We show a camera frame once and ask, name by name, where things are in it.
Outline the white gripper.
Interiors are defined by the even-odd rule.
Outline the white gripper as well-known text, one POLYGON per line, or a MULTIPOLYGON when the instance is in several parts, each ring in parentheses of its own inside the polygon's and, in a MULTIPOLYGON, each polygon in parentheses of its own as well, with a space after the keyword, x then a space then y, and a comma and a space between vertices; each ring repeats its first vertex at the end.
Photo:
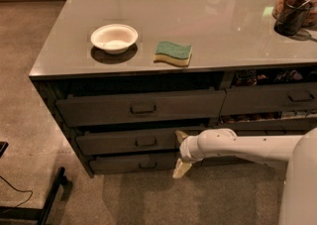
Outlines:
POLYGON ((192 164, 202 160, 202 152, 199 147, 199 136, 188 136, 180 130, 176 130, 175 135, 180 144, 181 159, 177 160, 172 177, 179 179, 191 169, 192 164))

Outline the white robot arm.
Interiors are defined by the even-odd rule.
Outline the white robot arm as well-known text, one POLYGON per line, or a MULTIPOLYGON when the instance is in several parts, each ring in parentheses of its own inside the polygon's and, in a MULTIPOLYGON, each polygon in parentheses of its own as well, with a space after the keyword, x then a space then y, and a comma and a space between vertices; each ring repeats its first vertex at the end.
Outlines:
POLYGON ((233 156, 269 167, 286 163, 278 225, 317 225, 317 129, 303 135, 239 136, 225 128, 196 136, 177 131, 176 136, 180 155, 175 178, 212 157, 233 156))

